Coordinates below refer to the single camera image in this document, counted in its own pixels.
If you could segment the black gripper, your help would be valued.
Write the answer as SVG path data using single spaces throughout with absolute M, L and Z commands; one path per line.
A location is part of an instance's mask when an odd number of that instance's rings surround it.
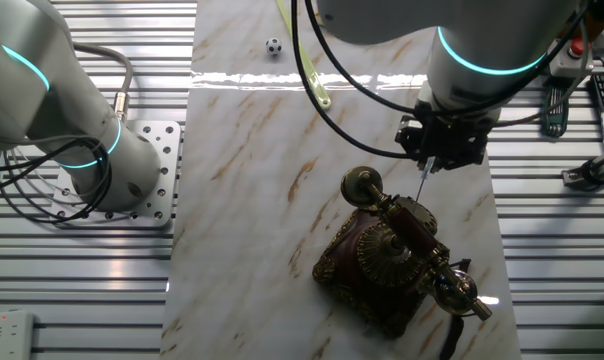
M 401 118 L 395 142 L 420 171 L 431 174 L 469 165 L 481 165 L 488 134 L 497 123 L 499 109 L 467 115 L 432 115 L 432 103 L 416 102 L 417 115 Z

